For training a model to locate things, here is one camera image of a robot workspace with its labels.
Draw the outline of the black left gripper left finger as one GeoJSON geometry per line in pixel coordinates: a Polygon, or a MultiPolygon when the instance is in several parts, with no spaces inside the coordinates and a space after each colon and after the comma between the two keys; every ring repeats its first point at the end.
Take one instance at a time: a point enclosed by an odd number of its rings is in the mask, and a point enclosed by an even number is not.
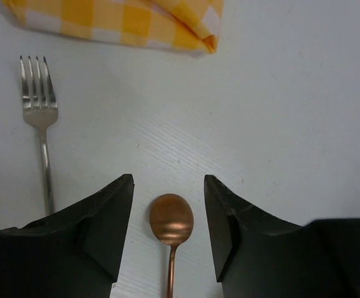
{"type": "Polygon", "coordinates": [[[52,215],[0,230],[0,297],[109,297],[133,190],[124,174],[52,215]]]}

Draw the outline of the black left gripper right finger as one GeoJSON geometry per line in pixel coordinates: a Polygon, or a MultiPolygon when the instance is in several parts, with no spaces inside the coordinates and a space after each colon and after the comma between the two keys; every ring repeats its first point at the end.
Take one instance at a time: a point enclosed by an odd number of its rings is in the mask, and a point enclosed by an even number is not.
{"type": "Polygon", "coordinates": [[[213,175],[204,198],[225,297],[360,297],[360,219],[299,226],[237,196],[213,175]]]}

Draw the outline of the copper spoon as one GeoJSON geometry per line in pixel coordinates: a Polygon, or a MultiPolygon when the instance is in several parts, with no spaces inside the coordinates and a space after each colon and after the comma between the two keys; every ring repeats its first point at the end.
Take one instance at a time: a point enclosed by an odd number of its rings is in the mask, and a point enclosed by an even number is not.
{"type": "Polygon", "coordinates": [[[187,201],[177,194],[163,194],[150,207],[150,227],[155,237],[170,246],[166,296],[173,297],[176,250],[192,234],[194,216],[187,201]]]}

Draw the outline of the silver fork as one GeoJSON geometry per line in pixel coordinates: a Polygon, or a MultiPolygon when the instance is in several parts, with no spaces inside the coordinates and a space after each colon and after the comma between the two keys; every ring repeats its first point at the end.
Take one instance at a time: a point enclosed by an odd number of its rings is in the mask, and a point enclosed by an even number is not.
{"type": "Polygon", "coordinates": [[[45,213],[50,215],[55,212],[55,206],[47,130],[58,120],[58,104],[46,58],[40,61],[36,57],[35,62],[28,58],[27,61],[25,63],[20,57],[23,116],[25,123],[38,132],[45,213]]]}

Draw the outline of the yellow white checkered cloth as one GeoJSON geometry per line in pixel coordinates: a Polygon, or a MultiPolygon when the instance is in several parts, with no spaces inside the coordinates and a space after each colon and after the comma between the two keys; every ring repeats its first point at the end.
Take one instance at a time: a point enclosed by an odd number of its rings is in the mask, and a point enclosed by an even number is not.
{"type": "Polygon", "coordinates": [[[33,29],[133,47],[215,53],[221,0],[4,1],[33,29]]]}

